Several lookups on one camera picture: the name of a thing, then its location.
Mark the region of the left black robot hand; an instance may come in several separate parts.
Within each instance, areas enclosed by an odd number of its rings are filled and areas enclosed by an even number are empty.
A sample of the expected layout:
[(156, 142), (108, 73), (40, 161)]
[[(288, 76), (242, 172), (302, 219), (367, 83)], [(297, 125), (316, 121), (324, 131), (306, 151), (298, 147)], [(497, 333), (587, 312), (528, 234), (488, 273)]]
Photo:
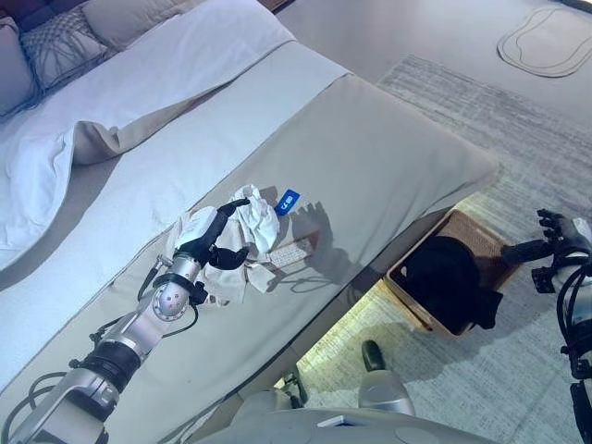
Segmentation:
[(242, 247), (238, 251), (232, 251), (216, 246), (216, 241), (235, 211), (249, 204), (248, 198), (242, 198), (215, 208), (212, 215), (206, 218), (206, 225), (198, 230), (198, 235), (176, 247), (173, 257), (189, 257), (196, 261), (200, 268), (210, 265), (219, 270), (237, 269), (246, 261), (249, 248)]

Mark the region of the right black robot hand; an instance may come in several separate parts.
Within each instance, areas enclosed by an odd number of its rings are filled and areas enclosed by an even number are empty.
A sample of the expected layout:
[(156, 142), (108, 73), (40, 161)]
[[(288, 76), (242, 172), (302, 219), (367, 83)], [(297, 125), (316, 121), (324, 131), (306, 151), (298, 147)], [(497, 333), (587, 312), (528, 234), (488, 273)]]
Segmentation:
[(501, 257), (508, 264), (523, 264), (552, 256), (567, 258), (571, 254), (591, 254), (591, 240), (583, 234), (573, 219), (547, 209), (536, 211), (539, 225), (544, 228), (543, 240), (531, 240), (501, 248)]

